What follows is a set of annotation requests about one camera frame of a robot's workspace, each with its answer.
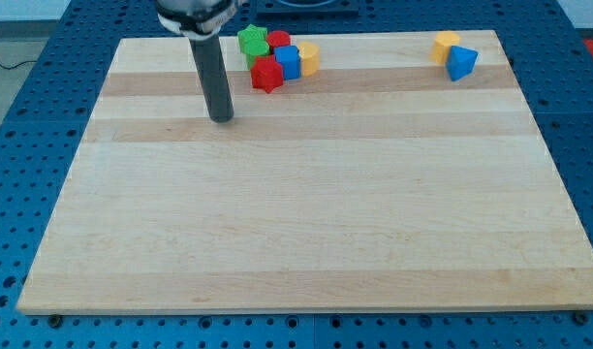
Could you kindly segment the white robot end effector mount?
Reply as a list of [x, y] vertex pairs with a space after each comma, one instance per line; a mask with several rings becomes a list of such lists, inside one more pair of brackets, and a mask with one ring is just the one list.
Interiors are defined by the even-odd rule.
[[237, 13], [237, 0], [154, 0], [160, 23], [190, 40], [207, 40]]

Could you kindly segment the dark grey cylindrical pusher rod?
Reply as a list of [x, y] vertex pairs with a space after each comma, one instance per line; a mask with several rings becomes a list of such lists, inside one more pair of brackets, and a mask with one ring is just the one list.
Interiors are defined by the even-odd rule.
[[234, 105], [218, 36], [190, 40], [209, 118], [227, 123], [234, 117]]

